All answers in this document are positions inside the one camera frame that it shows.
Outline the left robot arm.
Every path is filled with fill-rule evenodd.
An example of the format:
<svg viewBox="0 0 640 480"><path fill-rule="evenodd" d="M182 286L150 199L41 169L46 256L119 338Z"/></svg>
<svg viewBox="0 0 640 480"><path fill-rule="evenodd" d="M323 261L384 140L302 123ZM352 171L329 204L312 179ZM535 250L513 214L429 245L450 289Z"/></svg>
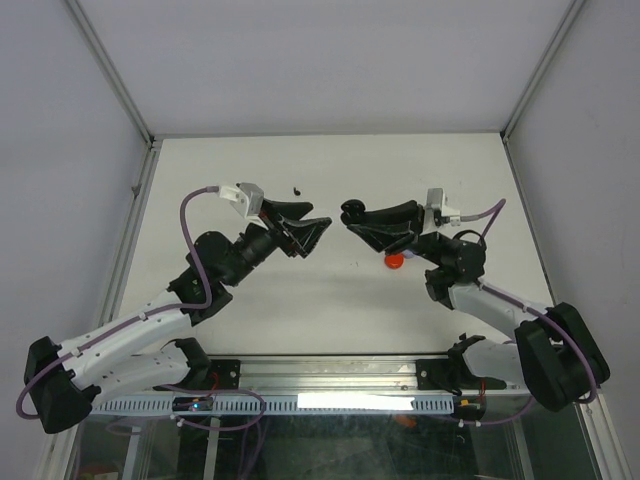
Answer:
<svg viewBox="0 0 640 480"><path fill-rule="evenodd" d="M237 287L272 253L307 257L332 221L309 202L262 200L257 220L231 241L218 231L185 239L188 267L137 312L61 343L45 336L28 351L16 413L48 434L96 407L150 388L204 395L216 384L208 354L184 332L229 305Z"/></svg>

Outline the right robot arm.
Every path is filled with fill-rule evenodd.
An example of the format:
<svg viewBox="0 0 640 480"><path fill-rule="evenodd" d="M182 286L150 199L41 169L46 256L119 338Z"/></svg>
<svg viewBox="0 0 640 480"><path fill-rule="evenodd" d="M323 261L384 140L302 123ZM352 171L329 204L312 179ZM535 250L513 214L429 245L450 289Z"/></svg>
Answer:
<svg viewBox="0 0 640 480"><path fill-rule="evenodd" d="M505 202L463 215L447 205L441 190L430 193L423 204L411 200L382 210L348 200L341 206L341 221L378 253L411 253L433 264L425 272L433 302L506 336L506 341L496 342L483 335L461 335L447 351L443 373L432 376L432 382L455 395L485 379L520 385L551 412L593 402L610 368L579 311L566 302L529 302L491 285L484 277L485 231L459 230L452 237L441 231L480 219L493 222Z"/></svg>

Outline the orange round charging case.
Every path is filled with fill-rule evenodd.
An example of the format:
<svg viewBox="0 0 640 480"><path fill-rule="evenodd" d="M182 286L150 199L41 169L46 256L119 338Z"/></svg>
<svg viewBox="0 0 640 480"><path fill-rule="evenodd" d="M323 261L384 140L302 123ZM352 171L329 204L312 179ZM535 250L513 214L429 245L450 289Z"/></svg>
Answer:
<svg viewBox="0 0 640 480"><path fill-rule="evenodd" d="M391 255L386 255L384 258L384 264L389 268L389 269L399 269L403 266L405 261L405 257L403 254L391 254Z"/></svg>

